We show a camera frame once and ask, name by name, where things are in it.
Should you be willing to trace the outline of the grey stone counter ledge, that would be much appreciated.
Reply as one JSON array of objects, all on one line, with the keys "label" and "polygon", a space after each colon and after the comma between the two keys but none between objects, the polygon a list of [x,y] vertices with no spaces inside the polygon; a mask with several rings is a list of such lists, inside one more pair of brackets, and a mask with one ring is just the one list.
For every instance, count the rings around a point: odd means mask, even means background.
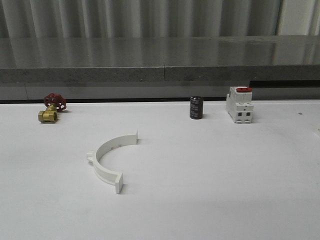
[{"label": "grey stone counter ledge", "polygon": [[320,81],[318,36],[3,38],[3,84],[212,86]]}]

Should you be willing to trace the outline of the black cylindrical capacitor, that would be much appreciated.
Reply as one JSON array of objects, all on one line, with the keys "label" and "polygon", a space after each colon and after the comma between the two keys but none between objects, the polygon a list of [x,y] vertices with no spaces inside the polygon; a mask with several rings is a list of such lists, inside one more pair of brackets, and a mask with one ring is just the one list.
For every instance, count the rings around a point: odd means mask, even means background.
[{"label": "black cylindrical capacitor", "polygon": [[193,120],[199,120],[203,117],[204,99],[201,96],[190,97],[189,117]]}]

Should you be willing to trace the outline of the brass valve red handwheel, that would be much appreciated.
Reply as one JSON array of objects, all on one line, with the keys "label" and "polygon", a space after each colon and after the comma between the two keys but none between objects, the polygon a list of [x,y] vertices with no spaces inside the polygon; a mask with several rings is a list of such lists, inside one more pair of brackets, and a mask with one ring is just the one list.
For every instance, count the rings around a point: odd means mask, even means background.
[{"label": "brass valve red handwheel", "polygon": [[38,120],[41,123],[55,123],[58,120],[58,113],[67,108],[67,101],[60,94],[50,93],[44,97],[46,110],[38,113]]}]

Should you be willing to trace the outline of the white half clamp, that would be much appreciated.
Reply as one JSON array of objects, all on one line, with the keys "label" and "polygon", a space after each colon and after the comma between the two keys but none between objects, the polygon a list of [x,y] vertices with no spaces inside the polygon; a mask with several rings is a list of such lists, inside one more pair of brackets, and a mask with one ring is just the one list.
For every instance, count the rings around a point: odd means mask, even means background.
[{"label": "white half clamp", "polygon": [[122,135],[103,143],[97,150],[90,150],[86,158],[92,163],[96,176],[103,182],[115,187],[115,193],[120,194],[123,188],[123,173],[110,170],[100,164],[101,158],[116,148],[136,145],[138,143],[138,131],[135,134]]}]

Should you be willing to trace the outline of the white circuit breaker red switch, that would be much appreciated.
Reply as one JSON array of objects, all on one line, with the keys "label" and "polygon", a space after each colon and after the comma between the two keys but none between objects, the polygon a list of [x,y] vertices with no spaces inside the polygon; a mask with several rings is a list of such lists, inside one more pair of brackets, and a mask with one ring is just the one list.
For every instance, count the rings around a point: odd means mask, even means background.
[{"label": "white circuit breaker red switch", "polygon": [[250,124],[253,118],[252,88],[231,86],[226,96],[226,111],[236,124]]}]

